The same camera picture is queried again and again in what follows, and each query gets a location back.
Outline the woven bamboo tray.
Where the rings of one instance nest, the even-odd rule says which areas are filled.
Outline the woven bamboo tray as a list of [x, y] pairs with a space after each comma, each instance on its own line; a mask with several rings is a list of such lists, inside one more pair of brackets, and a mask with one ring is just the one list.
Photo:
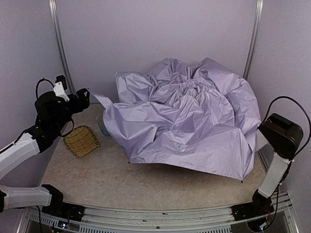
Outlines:
[[94, 132], [87, 125], [74, 128], [70, 134], [63, 138], [66, 148], [78, 159], [86, 156], [100, 146]]

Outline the aluminium front rail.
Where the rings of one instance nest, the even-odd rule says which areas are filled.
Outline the aluminium front rail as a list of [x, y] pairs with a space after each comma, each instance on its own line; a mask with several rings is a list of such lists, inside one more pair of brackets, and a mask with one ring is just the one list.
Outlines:
[[86, 206], [79, 220], [23, 211], [18, 233], [298, 233], [287, 193], [272, 196], [276, 213], [256, 216], [248, 203], [182, 210], [130, 210]]

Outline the right frame post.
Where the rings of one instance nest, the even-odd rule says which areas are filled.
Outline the right frame post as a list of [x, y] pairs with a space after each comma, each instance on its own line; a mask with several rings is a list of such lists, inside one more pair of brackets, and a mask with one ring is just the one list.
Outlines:
[[261, 22], [261, 17], [262, 17], [262, 11], [263, 11], [263, 5], [264, 5], [264, 0], [257, 0], [253, 29], [251, 33], [251, 40], [250, 40], [250, 45], [249, 45], [249, 50], [248, 50], [248, 54], [246, 58], [244, 71], [243, 71], [243, 78], [245, 80], [247, 80], [249, 77], [252, 61], [253, 61], [254, 54], [255, 54], [257, 38], [259, 34], [259, 29], [260, 29], [260, 22]]

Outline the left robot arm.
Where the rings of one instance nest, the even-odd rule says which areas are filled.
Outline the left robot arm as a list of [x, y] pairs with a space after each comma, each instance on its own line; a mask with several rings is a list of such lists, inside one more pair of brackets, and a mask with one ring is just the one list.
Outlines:
[[[57, 138], [63, 136], [61, 131], [67, 123], [73, 121], [73, 114], [89, 107], [89, 97], [90, 92], [85, 88], [68, 96], [58, 96], [53, 91], [42, 94], [35, 101], [35, 124], [0, 151], [0, 176], [3, 178], [24, 161], [51, 147]], [[60, 191], [51, 185], [31, 188], [2, 185], [0, 210], [49, 206], [60, 195]]]

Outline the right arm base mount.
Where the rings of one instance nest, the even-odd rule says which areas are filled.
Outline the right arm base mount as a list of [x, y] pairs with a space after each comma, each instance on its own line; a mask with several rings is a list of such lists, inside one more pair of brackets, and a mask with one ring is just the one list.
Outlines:
[[266, 215], [274, 211], [272, 201], [266, 198], [233, 205], [231, 209], [235, 221]]

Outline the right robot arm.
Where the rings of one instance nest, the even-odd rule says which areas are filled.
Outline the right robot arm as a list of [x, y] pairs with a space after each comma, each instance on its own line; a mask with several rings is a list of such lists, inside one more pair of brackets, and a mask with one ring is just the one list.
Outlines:
[[298, 124], [276, 113], [259, 125], [255, 151], [270, 145], [274, 156], [265, 178], [253, 194], [252, 202], [255, 205], [267, 208], [272, 204], [271, 196], [285, 179], [286, 171], [296, 157], [302, 138], [303, 130]]

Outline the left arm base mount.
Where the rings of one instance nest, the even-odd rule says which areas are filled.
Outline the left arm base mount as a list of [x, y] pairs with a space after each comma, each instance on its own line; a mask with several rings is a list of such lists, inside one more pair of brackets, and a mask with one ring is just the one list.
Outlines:
[[51, 216], [81, 222], [85, 207], [67, 202], [51, 202], [49, 206], [42, 207], [42, 212]]

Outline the lilac folding umbrella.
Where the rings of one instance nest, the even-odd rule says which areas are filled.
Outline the lilac folding umbrella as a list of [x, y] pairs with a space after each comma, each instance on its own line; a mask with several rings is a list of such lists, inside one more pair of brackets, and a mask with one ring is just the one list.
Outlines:
[[261, 122], [250, 84], [206, 58], [117, 72], [118, 102], [94, 93], [109, 134], [133, 164], [167, 164], [237, 180], [252, 171]]

